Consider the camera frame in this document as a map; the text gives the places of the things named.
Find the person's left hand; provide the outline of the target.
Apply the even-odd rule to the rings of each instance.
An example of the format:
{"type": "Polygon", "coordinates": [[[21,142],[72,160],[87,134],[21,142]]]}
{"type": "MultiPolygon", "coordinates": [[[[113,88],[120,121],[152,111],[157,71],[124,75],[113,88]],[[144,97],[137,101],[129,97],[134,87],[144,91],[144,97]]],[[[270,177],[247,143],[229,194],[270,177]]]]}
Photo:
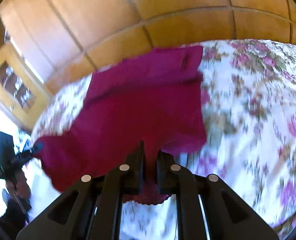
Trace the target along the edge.
{"type": "Polygon", "coordinates": [[[31,190],[27,184],[27,179],[22,170],[15,174],[16,182],[13,183],[11,180],[6,180],[6,188],[9,192],[10,197],[15,200],[15,195],[20,198],[29,199],[31,196],[31,190]]]}

